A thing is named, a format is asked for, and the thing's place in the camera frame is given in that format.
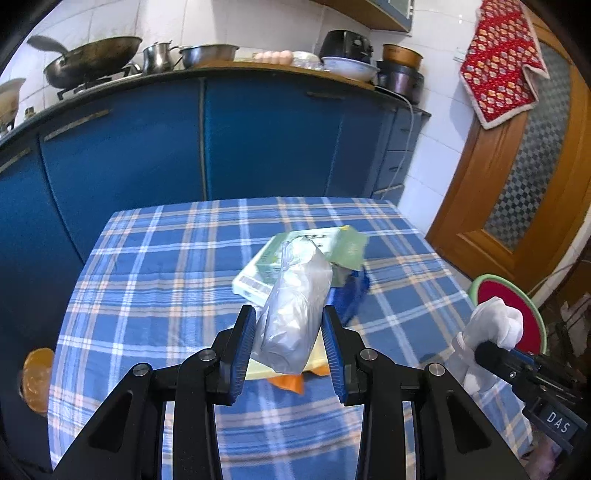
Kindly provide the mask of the white tissue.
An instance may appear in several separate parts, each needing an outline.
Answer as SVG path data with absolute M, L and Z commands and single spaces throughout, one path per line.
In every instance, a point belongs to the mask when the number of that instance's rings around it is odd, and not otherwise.
M 512 350 L 523 336 L 523 315 L 495 296 L 479 304 L 468 325 L 452 341 L 454 352 L 447 369 L 469 395 L 490 390 L 497 377 L 479 366 L 475 360 L 477 347 L 491 341 L 505 350 Z

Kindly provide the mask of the orange plastic bag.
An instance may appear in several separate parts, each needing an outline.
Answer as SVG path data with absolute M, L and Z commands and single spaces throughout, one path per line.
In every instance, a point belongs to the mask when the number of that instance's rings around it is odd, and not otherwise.
M 318 377 L 329 376 L 329 365 L 321 365 L 320 367 L 308 370 L 308 373 L 314 374 Z M 297 395 L 304 395 L 304 374 L 280 375 L 268 378 L 267 381 L 280 390 L 293 392 Z

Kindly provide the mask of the white plastic bag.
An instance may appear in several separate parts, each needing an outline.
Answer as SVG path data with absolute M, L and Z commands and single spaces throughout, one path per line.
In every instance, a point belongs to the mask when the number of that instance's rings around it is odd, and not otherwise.
M 317 341 L 332 280 L 318 269 L 288 267 L 273 285 L 257 319 L 252 358 L 277 374 L 304 371 Z

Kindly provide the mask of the blue kitchen cabinet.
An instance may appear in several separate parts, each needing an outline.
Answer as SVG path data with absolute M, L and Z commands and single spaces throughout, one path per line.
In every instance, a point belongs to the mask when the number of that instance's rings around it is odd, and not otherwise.
M 129 77 L 73 94 L 1 142 L 1 441 L 50 474 L 46 420 L 19 395 L 56 344 L 99 230 L 120 210 L 400 185 L 428 113 L 391 93 L 254 71 Z

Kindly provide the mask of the red green plastic basin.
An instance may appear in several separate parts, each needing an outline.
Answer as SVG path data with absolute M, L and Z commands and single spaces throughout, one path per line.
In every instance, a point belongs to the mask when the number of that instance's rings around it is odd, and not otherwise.
M 538 308 L 512 282 L 497 275 L 483 274 L 471 283 L 468 295 L 474 305 L 499 297 L 506 305 L 519 310 L 523 316 L 523 335 L 516 348 L 523 353 L 536 355 L 548 352 L 547 331 Z

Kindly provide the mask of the orange round object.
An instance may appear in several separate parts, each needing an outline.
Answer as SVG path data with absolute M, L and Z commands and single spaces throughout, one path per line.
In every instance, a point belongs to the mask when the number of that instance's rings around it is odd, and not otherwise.
M 47 347 L 31 351 L 23 364 L 20 394 L 36 414 L 46 416 L 54 352 Z

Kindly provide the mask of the blue plaid tablecloth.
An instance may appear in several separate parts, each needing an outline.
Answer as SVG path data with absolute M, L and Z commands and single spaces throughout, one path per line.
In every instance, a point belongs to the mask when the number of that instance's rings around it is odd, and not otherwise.
M 369 294 L 349 326 L 411 367 L 444 361 L 473 305 L 424 236 L 387 201 L 235 199 L 114 213 L 99 230 L 59 333 L 48 408 L 58 462 L 112 388 L 140 362 L 175 365 L 235 323 L 232 280 L 274 235 L 349 225 L 368 240 Z M 351 479 L 363 411 L 339 402 L 327 377 L 304 393 L 245 383 L 215 411 L 228 479 Z

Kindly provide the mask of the blue plastic bag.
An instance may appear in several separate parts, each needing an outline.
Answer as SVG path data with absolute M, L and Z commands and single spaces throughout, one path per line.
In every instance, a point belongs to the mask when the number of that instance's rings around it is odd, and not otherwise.
M 370 278 L 365 267 L 361 271 L 353 271 L 346 278 L 342 287 L 331 289 L 327 300 L 337 311 L 342 326 L 348 325 L 356 315 L 370 290 Z

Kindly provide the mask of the wooden door with glass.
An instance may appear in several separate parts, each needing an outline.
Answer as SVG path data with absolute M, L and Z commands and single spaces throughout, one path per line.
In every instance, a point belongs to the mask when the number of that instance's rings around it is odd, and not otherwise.
M 535 108 L 493 129 L 475 114 L 427 238 L 470 277 L 497 274 L 534 291 L 589 210 L 590 90 L 559 39 L 525 8 L 550 78 L 537 81 Z

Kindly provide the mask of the green white carton box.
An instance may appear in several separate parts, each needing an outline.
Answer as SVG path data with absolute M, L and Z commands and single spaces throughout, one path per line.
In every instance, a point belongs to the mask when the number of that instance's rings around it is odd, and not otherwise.
M 297 264 L 320 270 L 334 289 L 366 291 L 369 279 L 363 263 L 368 243 L 367 236 L 349 225 L 276 234 L 232 280 L 232 292 L 263 306 L 283 271 Z

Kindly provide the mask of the red patterned quilted cloth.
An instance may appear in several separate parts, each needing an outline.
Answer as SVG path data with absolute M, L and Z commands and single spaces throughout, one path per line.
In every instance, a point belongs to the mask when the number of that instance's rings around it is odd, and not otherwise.
M 550 78 L 525 6 L 516 0 L 484 1 L 460 68 L 481 126 L 490 130 L 538 104 L 537 81 Z

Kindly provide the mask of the dark stacked cooking pot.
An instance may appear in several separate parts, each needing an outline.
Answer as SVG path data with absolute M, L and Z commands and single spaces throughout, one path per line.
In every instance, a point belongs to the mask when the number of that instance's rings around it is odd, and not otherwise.
M 390 61 L 378 61 L 378 85 L 405 97 L 412 105 L 420 103 L 424 76 L 413 67 Z

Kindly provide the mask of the brown pot on top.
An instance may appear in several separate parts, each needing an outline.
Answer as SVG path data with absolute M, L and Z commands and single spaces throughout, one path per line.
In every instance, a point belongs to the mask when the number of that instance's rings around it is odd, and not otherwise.
M 419 70 L 422 64 L 422 55 L 410 48 L 384 43 L 383 45 L 383 60 L 404 65 L 409 68 Z

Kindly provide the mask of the white blue bowl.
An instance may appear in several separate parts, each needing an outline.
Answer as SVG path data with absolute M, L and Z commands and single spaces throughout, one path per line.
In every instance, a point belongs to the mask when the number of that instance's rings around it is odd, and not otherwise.
M 370 63 L 346 57 L 322 57 L 322 63 L 331 73 L 365 83 L 372 81 L 379 72 L 379 69 Z

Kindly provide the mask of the black air fryer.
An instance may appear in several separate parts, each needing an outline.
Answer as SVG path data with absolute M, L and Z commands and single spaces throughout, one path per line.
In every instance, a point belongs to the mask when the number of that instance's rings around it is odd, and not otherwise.
M 370 40 L 349 30 L 332 30 L 325 35 L 318 57 L 342 57 L 370 63 L 373 46 Z

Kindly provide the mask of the black wok pan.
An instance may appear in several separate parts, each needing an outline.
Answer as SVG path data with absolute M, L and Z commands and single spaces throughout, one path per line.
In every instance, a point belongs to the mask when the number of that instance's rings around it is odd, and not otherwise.
M 58 89 L 72 89 L 117 73 L 132 60 L 141 42 L 139 37 L 117 36 L 68 50 L 57 40 L 42 35 L 27 40 L 36 50 L 60 54 L 43 70 L 48 84 Z

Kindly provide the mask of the steel kettle pot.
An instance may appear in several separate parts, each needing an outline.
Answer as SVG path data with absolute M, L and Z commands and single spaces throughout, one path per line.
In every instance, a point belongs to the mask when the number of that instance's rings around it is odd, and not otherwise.
M 155 42 L 146 47 L 142 52 L 142 74 L 152 75 L 172 71 L 178 61 L 172 59 L 171 53 L 178 49 L 178 45 L 172 45 L 170 42 Z

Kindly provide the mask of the eggs on counter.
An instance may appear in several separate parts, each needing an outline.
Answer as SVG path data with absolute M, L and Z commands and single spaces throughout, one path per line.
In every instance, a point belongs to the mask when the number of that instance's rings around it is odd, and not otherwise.
M 290 50 L 264 51 L 254 54 L 252 60 L 256 63 L 290 66 L 294 61 L 294 52 Z

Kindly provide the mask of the steel mixing bowl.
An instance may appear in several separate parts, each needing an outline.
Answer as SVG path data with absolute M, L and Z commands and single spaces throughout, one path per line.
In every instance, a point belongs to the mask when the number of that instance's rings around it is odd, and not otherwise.
M 238 46 L 231 44 L 207 44 L 181 47 L 179 54 L 183 68 L 190 69 L 214 61 L 231 62 L 238 50 Z

